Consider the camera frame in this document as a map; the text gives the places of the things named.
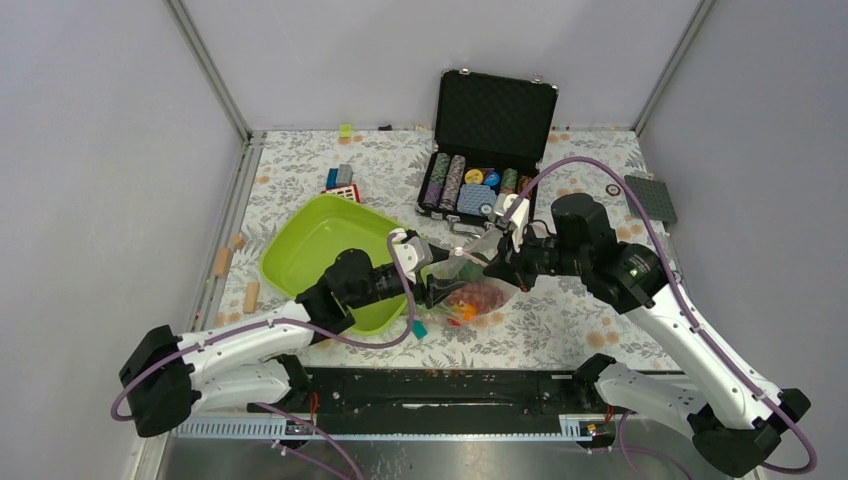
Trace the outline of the dark green avocado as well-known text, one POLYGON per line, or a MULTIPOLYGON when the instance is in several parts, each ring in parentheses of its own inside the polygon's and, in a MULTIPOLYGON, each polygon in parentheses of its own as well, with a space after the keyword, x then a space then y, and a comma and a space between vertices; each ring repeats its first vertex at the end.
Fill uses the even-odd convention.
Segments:
POLYGON ((459 270, 457 278, 469 284, 481 283, 486 279, 486 264, 466 262, 459 270))

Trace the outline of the red grape bunch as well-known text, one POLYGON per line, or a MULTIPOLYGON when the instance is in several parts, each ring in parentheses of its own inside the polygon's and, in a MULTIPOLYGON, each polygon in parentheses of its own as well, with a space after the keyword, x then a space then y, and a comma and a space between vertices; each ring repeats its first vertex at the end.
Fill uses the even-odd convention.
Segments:
POLYGON ((452 292, 445 300, 449 307, 460 303, 474 305, 478 315, 495 311, 506 302, 505 293, 488 283, 466 284, 452 292))

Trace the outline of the clear pink zip top bag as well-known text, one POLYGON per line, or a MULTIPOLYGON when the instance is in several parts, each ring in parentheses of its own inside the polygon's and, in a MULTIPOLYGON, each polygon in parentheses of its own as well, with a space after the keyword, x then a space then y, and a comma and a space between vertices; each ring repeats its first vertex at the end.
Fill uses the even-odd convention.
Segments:
POLYGON ((420 310, 423 322, 452 327, 469 326, 504 307, 518 288, 486 276, 484 268, 495 260, 502 232, 495 229, 451 250, 447 260, 432 265, 427 273, 437 280, 461 286, 436 303, 420 310))

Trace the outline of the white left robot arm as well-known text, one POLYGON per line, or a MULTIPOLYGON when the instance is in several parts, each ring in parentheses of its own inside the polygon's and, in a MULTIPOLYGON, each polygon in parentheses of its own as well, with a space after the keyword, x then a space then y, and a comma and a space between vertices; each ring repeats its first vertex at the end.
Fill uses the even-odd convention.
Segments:
POLYGON ((417 307, 433 307, 465 284, 424 272, 451 253, 412 230, 392 230, 387 251, 390 262, 376 266, 365 251, 344 250, 312 287, 241 323, 184 334, 167 325, 148 331, 119 371, 123 389, 110 407, 112 419, 133 423, 148 438, 199 412, 260 403, 301 409, 311 387, 294 351, 326 340, 368 349, 370 343, 343 335, 355 310, 403 298, 412 324, 417 307))

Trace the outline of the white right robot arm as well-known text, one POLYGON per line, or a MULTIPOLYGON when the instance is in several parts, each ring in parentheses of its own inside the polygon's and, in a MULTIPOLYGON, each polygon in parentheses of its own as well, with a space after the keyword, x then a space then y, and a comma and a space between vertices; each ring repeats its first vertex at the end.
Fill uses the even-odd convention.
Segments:
POLYGON ((605 207, 585 193, 554 201, 555 230, 537 236, 528 204, 501 196, 506 221, 488 277, 521 290, 546 276, 578 278, 596 299, 657 341, 692 382, 676 387, 640 374, 604 354, 575 372, 575 402, 597 412, 605 405, 640 413, 689 439, 720 472, 742 477, 762 466, 790 424, 810 408, 797 389, 782 389, 757 373, 692 306, 649 247, 621 242, 605 207))

